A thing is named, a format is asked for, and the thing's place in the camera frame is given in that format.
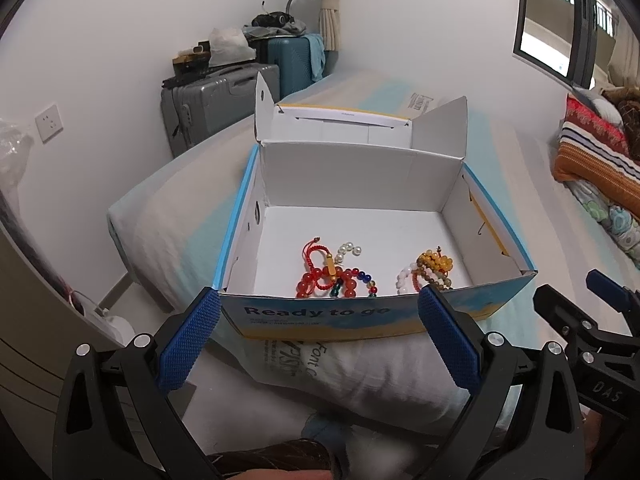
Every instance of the blue textured gripper pad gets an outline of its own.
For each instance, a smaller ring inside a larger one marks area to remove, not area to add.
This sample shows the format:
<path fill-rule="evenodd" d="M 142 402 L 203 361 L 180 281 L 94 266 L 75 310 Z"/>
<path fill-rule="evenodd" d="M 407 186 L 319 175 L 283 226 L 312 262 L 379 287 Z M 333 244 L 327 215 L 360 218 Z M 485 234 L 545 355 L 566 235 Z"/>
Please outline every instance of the blue textured gripper pad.
<path fill-rule="evenodd" d="M 456 386 L 473 395 L 481 382 L 480 356 L 428 286 L 418 295 L 418 315 Z"/>
<path fill-rule="evenodd" d="M 220 307 L 218 292 L 210 290 L 160 354 L 156 384 L 164 395 L 181 388 L 187 380 L 191 367 L 218 324 Z"/>
<path fill-rule="evenodd" d="M 593 269 L 587 274 L 587 288 L 602 301 L 618 312 L 629 310 L 629 296 L 627 291 L 605 276 L 599 270 Z"/>

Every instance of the open box flap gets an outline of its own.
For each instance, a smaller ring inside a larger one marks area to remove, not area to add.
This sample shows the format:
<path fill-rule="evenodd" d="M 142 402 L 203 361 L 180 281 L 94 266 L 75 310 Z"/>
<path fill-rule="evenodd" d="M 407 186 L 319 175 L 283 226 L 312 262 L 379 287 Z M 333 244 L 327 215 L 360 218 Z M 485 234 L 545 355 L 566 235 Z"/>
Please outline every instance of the open box flap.
<path fill-rule="evenodd" d="M 271 138 L 274 106 L 269 86 L 258 72 L 255 83 L 255 140 L 258 142 Z"/>
<path fill-rule="evenodd" d="M 412 150 L 465 158 L 468 108 L 462 96 L 413 120 Z"/>

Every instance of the plastic bag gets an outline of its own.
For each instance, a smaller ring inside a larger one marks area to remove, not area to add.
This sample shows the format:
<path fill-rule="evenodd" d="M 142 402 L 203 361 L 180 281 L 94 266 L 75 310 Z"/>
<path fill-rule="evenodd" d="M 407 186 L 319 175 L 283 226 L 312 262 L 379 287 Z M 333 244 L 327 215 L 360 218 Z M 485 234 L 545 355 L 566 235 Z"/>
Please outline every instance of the plastic bag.
<path fill-rule="evenodd" d="M 255 50 L 249 47 L 239 28 L 214 28 L 209 35 L 211 59 L 209 66 L 221 66 L 255 59 Z"/>
<path fill-rule="evenodd" d="M 16 214 L 19 213 L 17 186 L 33 146 L 33 139 L 16 124 L 0 120 L 0 191 Z"/>

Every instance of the red string bracelet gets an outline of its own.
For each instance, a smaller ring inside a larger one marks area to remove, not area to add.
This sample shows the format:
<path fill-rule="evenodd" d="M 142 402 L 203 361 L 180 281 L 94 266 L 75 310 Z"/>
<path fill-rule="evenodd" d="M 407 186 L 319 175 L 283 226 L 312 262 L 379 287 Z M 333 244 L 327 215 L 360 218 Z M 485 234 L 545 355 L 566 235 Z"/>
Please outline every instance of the red string bracelet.
<path fill-rule="evenodd" d="M 319 290 L 329 290 L 334 286 L 334 282 L 337 278 L 337 269 L 334 264 L 334 257 L 331 251 L 324 245 L 314 245 L 320 241 L 320 237 L 315 237 L 310 242 L 306 243 L 302 249 L 302 258 L 305 261 L 307 272 L 302 275 L 302 279 L 298 282 L 296 287 L 296 298 L 308 298 L 313 291 L 318 288 Z M 324 268 L 316 267 L 311 260 L 311 253 L 318 251 L 324 253 Z M 318 283 L 320 279 L 326 279 L 328 284 L 322 285 Z"/>

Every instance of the window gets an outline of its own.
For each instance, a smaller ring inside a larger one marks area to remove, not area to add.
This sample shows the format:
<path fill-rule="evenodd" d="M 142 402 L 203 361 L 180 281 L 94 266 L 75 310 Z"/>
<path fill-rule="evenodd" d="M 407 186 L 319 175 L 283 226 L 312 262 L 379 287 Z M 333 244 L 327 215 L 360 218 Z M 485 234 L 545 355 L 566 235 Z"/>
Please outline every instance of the window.
<path fill-rule="evenodd" d="M 514 52 L 569 85 L 607 81 L 619 23 L 613 0 L 520 0 Z"/>

